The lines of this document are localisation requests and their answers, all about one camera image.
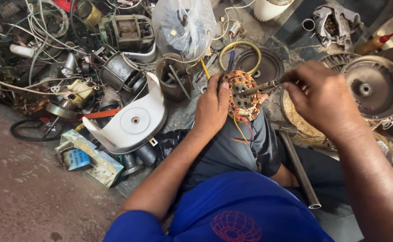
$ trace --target plastic bag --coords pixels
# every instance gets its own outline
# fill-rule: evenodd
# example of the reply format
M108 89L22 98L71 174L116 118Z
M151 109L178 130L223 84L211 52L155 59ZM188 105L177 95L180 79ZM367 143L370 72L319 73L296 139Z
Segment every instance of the plastic bag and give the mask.
M178 144L186 137L189 130L174 130L165 134L156 134L155 139L158 145L157 155L155 159L155 167L157 167Z
M209 0L159 0L152 25L160 52L182 52L187 61L200 57L211 44L210 37L214 38L217 32Z

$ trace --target white container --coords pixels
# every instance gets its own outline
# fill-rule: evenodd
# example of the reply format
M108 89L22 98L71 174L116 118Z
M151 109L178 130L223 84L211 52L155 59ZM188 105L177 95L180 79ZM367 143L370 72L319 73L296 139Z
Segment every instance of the white container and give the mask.
M261 22L274 19L283 13L294 0L256 0L253 13Z
M35 54L35 50L29 47L24 47L16 44L10 45L10 51L15 53L16 55L32 58Z

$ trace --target capacitor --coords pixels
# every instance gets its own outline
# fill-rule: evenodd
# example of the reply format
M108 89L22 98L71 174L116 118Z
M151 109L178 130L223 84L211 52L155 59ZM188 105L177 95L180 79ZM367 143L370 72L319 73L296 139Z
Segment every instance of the capacitor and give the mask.
M228 34L232 35L232 37L235 37L237 33L241 31L242 31L241 22L235 21L231 29L229 29Z

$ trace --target copper winding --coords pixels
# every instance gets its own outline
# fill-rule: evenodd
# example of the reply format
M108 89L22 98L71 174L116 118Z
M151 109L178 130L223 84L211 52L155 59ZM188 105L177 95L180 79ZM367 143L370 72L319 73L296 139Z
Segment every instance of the copper winding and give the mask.
M230 106L228 108L228 115L231 118L234 118L234 111L237 111L237 114L240 116L245 116L249 119L249 121L254 120L259 112L261 111L261 107L262 107L262 100L261 100L261 94L257 93L255 95L252 95L250 97L252 103L251 106L249 108L242 108L239 107L233 99L233 92L232 92L232 88L234 86L235 83L237 82L241 82L244 85L246 85L248 88L253 88L255 86L257 86L255 80L253 80L253 78L246 72L243 71L231 71L228 74L226 74L223 77L223 81L228 81L229 82L229 103ZM239 117L235 118L237 120L237 122L242 122L240 120Z

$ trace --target white capacitor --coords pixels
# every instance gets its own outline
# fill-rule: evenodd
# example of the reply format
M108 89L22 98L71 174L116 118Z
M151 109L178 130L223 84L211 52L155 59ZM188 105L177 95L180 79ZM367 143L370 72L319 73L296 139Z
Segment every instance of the white capacitor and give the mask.
M25 46L16 45L16 44L10 45L10 51L15 53L16 55L24 56L27 58L32 58L35 54L34 49Z
M235 37L238 32L241 30L241 22L240 21L235 21L234 24L232 25L231 29L229 29L228 34L232 35L232 37Z

